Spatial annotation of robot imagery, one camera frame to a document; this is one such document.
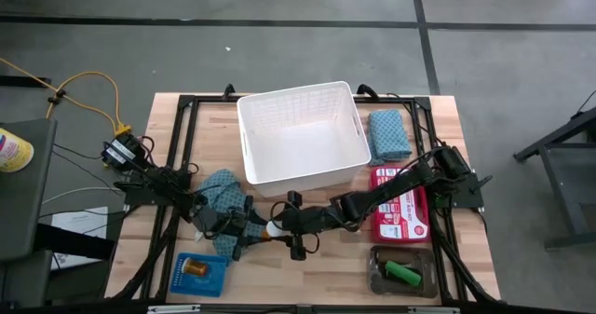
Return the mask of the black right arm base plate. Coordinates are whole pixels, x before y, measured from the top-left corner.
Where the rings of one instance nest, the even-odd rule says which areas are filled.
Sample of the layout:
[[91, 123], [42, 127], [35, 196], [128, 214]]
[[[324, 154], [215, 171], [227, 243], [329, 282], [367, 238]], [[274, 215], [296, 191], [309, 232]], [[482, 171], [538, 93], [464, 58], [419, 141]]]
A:
[[466, 174], [454, 183], [438, 182], [433, 193], [435, 208], [478, 209], [484, 206], [481, 189], [493, 179], [492, 175], [479, 178], [475, 172]]

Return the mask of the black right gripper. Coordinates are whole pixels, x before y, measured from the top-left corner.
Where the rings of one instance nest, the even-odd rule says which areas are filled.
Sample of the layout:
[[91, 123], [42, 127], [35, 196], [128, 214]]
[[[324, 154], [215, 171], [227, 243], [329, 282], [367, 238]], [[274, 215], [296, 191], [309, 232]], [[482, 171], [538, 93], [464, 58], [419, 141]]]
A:
[[[302, 203], [303, 199], [300, 193], [289, 191], [283, 212], [271, 217], [272, 222], [283, 222], [283, 229], [290, 234], [289, 236], [275, 236], [269, 239], [286, 243], [286, 246], [290, 248], [291, 260], [294, 261], [304, 261], [309, 254], [316, 253], [320, 247], [318, 234], [334, 228], [334, 221], [329, 207], [316, 206], [302, 209]], [[304, 235], [313, 235], [315, 237], [316, 246], [313, 250], [305, 247]]]

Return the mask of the white perforated plastic basket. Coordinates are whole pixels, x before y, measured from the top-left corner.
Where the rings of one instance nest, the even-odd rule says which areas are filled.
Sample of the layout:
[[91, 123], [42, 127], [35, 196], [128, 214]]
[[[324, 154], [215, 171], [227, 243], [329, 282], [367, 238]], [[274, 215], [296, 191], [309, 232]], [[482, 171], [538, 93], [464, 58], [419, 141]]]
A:
[[265, 198], [351, 182], [371, 158], [345, 81], [237, 100], [246, 180]]

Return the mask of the blue plastic tray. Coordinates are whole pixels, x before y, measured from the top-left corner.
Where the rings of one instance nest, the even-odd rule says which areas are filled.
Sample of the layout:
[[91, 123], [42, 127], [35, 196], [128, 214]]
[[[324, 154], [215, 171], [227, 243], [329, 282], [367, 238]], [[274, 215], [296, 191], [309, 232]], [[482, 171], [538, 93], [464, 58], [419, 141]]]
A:
[[[206, 263], [209, 272], [199, 278], [182, 273], [183, 260], [192, 257]], [[225, 256], [199, 253], [179, 253], [173, 268], [169, 290], [174, 294], [219, 297], [223, 291], [229, 260]]]

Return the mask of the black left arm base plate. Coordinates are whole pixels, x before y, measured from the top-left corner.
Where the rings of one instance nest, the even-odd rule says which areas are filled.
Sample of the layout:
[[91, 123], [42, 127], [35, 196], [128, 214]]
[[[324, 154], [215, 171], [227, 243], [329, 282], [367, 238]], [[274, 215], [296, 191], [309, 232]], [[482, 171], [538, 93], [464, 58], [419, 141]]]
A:
[[125, 194], [130, 206], [175, 206], [187, 197], [180, 188], [171, 184], [115, 183]]

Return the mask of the dark grey plastic bin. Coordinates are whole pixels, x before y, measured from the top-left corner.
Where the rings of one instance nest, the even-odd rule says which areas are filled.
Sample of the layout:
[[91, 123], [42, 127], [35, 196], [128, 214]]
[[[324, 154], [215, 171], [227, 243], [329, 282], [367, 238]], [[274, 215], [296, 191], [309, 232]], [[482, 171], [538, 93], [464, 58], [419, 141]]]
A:
[[[417, 254], [419, 261], [411, 265], [403, 265], [422, 276], [419, 286], [413, 287], [406, 282], [388, 275], [385, 264], [379, 263], [376, 253], [379, 250], [411, 251]], [[432, 251], [420, 248], [373, 246], [367, 261], [367, 278], [370, 290], [374, 294], [404, 295], [424, 298], [434, 298], [438, 294], [438, 282], [435, 273], [434, 256]]]

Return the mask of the dark grey side cart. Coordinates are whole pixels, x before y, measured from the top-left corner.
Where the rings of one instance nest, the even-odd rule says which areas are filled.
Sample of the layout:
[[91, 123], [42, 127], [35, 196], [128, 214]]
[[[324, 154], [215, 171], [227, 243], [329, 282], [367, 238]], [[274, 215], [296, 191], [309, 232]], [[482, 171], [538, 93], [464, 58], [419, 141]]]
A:
[[0, 262], [5, 262], [33, 250], [57, 122], [41, 118], [0, 123], [0, 128], [34, 147], [33, 159], [24, 169], [0, 172]]

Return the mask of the orange pill bottle white cap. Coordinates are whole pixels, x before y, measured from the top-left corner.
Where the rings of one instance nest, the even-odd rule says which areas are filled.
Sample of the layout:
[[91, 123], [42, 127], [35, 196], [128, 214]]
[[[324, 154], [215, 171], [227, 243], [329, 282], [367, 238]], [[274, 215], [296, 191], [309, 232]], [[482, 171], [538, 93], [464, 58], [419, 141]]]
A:
[[183, 260], [182, 273], [195, 277], [205, 277], [209, 272], [209, 266], [206, 263], [197, 261], [192, 257]]
[[283, 230], [273, 219], [266, 222], [262, 231], [262, 237], [267, 239], [285, 236], [286, 234], [287, 231]]

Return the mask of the silver aluminium bar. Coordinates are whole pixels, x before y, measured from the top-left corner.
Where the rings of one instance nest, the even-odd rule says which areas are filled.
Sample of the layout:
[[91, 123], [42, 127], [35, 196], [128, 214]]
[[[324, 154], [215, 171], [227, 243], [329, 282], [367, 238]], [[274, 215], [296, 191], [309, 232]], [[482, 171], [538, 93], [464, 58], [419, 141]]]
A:
[[408, 307], [407, 314], [461, 314], [457, 307]]
[[196, 314], [201, 311], [201, 305], [161, 305], [150, 306], [146, 314]]

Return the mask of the black aluminium table frame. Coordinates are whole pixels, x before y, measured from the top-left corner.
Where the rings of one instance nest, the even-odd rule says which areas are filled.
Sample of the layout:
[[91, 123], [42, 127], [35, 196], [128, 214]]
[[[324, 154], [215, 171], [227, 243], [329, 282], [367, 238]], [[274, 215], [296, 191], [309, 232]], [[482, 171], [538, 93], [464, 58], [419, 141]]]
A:
[[[158, 93], [154, 97], [147, 134], [155, 140], [157, 164], [189, 162], [192, 185], [200, 184], [219, 169], [244, 175], [237, 121], [237, 95], [219, 93]], [[141, 267], [168, 226], [175, 235], [134, 293], [137, 299], [159, 298], [168, 303], [187, 301], [184, 294], [169, 290], [175, 258], [179, 253], [211, 253], [212, 245], [195, 241], [192, 225], [174, 217], [168, 207], [130, 206], [123, 221], [106, 295], [122, 292]], [[499, 289], [483, 222], [475, 212], [457, 209], [448, 228], [463, 263], [490, 296]], [[250, 248], [227, 270], [219, 305], [330, 305], [401, 306], [414, 298], [377, 295], [367, 283], [367, 257], [373, 245], [372, 231], [358, 233], [332, 230], [319, 236], [320, 247], [304, 261], [291, 260], [280, 242]], [[310, 250], [315, 237], [307, 237]]]

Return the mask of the white paper sheet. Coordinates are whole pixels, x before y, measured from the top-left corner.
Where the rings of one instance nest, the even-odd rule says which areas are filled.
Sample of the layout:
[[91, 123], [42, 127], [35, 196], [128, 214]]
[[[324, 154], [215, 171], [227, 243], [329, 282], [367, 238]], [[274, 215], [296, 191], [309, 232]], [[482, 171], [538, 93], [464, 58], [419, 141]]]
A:
[[[106, 239], [107, 222], [108, 208], [98, 207], [87, 209], [83, 212], [54, 214], [52, 216], [51, 224], [64, 230]], [[99, 262], [99, 259], [65, 253], [54, 253], [50, 269], [55, 271], [97, 262]]]

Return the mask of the green cylindrical roll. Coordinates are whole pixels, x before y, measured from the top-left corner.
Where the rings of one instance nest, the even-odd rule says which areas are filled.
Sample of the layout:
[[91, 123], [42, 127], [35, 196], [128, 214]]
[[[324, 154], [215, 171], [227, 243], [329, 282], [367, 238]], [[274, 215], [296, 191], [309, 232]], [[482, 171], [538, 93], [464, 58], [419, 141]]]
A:
[[387, 261], [385, 269], [388, 275], [391, 275], [407, 284], [417, 287], [422, 282], [422, 276], [417, 272], [393, 261]]

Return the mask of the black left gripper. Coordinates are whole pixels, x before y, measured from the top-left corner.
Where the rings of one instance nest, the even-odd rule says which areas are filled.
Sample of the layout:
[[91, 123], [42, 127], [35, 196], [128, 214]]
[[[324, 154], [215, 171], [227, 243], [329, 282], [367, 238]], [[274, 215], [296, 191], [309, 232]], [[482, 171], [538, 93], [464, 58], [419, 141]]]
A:
[[217, 212], [208, 205], [204, 195], [196, 195], [193, 201], [193, 225], [205, 239], [216, 239], [221, 235], [235, 237], [237, 243], [232, 249], [231, 258], [238, 261], [243, 249], [248, 245], [268, 242], [268, 237], [247, 236], [250, 222], [256, 225], [268, 223], [256, 210], [252, 209], [253, 197], [246, 196], [242, 207], [229, 207], [225, 212]]

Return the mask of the blue patterned gown white ties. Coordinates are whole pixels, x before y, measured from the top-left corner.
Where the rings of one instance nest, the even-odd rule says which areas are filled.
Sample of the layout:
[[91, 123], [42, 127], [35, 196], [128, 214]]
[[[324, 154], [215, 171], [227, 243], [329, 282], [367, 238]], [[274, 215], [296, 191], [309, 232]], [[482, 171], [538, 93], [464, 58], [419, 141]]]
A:
[[[208, 200], [208, 205], [217, 212], [225, 212], [229, 207], [242, 207], [246, 196], [250, 196], [243, 192], [241, 183], [230, 170], [214, 172], [200, 185], [196, 191], [196, 195], [204, 195]], [[253, 224], [249, 218], [246, 235], [261, 237], [263, 229], [264, 225]], [[235, 237], [221, 235], [216, 239], [210, 240], [213, 241], [215, 252], [218, 255], [227, 257], [231, 262], [236, 262], [231, 258], [232, 249], [237, 243]], [[247, 251], [249, 246], [251, 245], [243, 249], [242, 255]]]

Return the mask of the yellow white wipes canister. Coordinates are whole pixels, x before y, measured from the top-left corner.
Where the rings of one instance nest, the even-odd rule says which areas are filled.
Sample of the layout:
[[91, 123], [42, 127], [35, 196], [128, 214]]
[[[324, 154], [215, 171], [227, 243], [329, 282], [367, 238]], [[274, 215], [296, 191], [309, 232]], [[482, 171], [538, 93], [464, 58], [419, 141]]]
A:
[[34, 157], [34, 147], [21, 137], [0, 128], [0, 172], [15, 172]]

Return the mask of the blue patterned cloth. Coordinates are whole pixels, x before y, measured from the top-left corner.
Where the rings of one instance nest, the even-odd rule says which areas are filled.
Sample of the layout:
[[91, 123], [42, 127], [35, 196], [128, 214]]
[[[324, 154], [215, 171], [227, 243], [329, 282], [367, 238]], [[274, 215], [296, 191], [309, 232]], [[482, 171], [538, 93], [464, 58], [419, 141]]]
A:
[[367, 141], [371, 152], [371, 166], [407, 159], [412, 148], [403, 127], [401, 114], [396, 109], [374, 111], [368, 117]]

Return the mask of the black floor bar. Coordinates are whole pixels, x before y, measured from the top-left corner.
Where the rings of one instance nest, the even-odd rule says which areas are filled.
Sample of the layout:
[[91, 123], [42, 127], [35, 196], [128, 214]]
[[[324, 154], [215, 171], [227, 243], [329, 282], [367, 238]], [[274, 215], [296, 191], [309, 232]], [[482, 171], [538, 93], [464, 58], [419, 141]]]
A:
[[49, 78], [34, 79], [29, 76], [0, 75], [0, 87], [47, 88], [51, 84]]

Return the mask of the black metal side table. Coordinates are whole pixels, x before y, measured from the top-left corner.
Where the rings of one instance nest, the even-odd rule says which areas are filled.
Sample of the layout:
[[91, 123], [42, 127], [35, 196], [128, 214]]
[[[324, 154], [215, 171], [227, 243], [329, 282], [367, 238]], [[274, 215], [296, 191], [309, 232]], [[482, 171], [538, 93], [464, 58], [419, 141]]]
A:
[[563, 126], [515, 153], [523, 163], [541, 158], [569, 234], [545, 242], [548, 251], [596, 244], [583, 209], [596, 207], [596, 106], [574, 114]]

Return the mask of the red first aid kit case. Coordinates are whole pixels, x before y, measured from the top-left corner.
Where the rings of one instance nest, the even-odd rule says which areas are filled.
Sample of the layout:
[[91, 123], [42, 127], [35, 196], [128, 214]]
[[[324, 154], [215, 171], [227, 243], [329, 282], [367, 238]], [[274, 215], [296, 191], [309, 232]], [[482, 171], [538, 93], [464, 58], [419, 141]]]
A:
[[372, 241], [411, 244], [430, 240], [427, 195], [416, 187], [379, 205], [371, 216]]

